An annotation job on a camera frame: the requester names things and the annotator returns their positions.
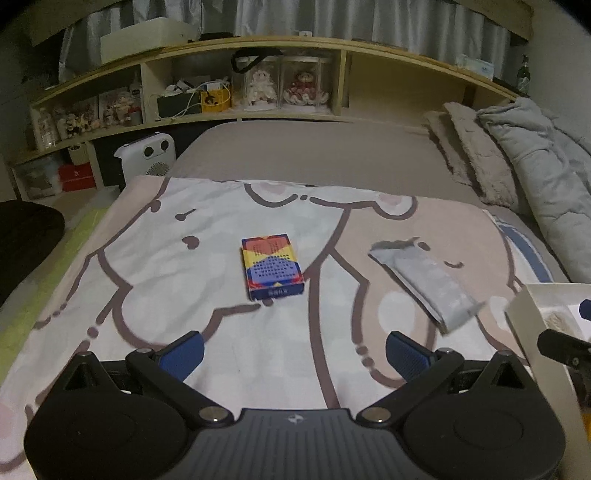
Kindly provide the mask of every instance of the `open box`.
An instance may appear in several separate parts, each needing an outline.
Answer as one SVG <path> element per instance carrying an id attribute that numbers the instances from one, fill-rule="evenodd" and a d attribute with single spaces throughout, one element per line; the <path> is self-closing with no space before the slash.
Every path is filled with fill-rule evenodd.
<path id="1" fill-rule="evenodd" d="M 547 329 L 543 312 L 566 305 L 583 337 L 591 337 L 591 322 L 579 315 L 579 304 L 591 299 L 591 284 L 541 283 L 524 286 L 506 312 L 540 390 L 554 409 L 566 435 L 566 451 L 559 469 L 561 480 L 591 480 L 591 449 L 577 395 L 565 365 L 538 351 L 538 335 Z"/>

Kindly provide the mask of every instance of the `green mat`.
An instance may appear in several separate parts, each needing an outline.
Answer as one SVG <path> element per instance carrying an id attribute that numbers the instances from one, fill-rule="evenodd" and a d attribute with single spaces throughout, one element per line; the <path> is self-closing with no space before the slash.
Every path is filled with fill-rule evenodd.
<path id="1" fill-rule="evenodd" d="M 78 250 L 86 243 L 106 211 L 107 209 L 91 210 L 73 230 L 66 232 L 65 242 L 62 241 L 56 247 L 56 249 L 61 249 L 58 252 L 61 256 L 55 261 L 50 272 L 39 282 L 37 292 L 28 299 L 27 304 L 0 333 L 0 385 L 4 382 L 43 307 L 49 301 Z"/>

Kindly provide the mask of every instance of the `curtain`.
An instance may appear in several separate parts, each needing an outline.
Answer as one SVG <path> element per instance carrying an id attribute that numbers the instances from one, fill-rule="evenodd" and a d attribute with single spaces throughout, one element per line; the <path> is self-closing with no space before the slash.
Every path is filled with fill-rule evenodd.
<path id="1" fill-rule="evenodd" d="M 100 37 L 169 17 L 197 25 L 202 33 L 293 35 L 375 41 L 455 64 L 466 54 L 495 65 L 501 77 L 510 32 L 484 15 L 447 0 L 124 0 L 66 29 L 60 81 L 100 65 Z"/>

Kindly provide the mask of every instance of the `black strap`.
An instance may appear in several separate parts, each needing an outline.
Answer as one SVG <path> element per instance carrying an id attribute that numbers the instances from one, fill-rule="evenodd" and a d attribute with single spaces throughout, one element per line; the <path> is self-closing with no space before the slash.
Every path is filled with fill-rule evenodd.
<path id="1" fill-rule="evenodd" d="M 277 55 L 283 55 L 283 52 L 281 50 L 279 50 L 279 48 L 272 48 L 272 47 L 240 48 L 239 50 L 236 51 L 236 53 L 234 55 L 232 55 L 232 59 L 231 59 L 232 70 L 234 70 L 235 73 L 246 73 L 246 72 L 248 72 L 248 70 L 259 65 L 260 62 L 265 60 L 265 58 L 277 56 Z M 236 59 L 239 59 L 241 57 L 254 57 L 254 56 L 256 56 L 256 58 L 252 62 L 250 62 L 248 65 L 246 65 L 242 69 L 238 68 L 238 65 L 236 64 Z"/>

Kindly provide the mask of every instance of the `white cardboard box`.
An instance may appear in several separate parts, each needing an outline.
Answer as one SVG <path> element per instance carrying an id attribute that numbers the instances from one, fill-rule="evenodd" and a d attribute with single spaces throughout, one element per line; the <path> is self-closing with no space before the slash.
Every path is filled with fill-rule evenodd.
<path id="1" fill-rule="evenodd" d="M 540 309 L 565 304 L 573 313 L 585 339 L 589 339 L 591 322 L 579 315 L 579 304 L 584 299 L 591 299 L 591 284 L 525 285 L 506 310 L 534 378 L 566 435 L 566 451 L 559 469 L 562 480 L 591 480 L 591 447 L 567 367 L 538 351 L 538 335 L 547 328 Z"/>
<path id="2" fill-rule="evenodd" d="M 154 18 L 101 37 L 100 62 L 107 63 L 153 48 L 182 45 L 198 35 L 195 25 L 171 18 Z"/>

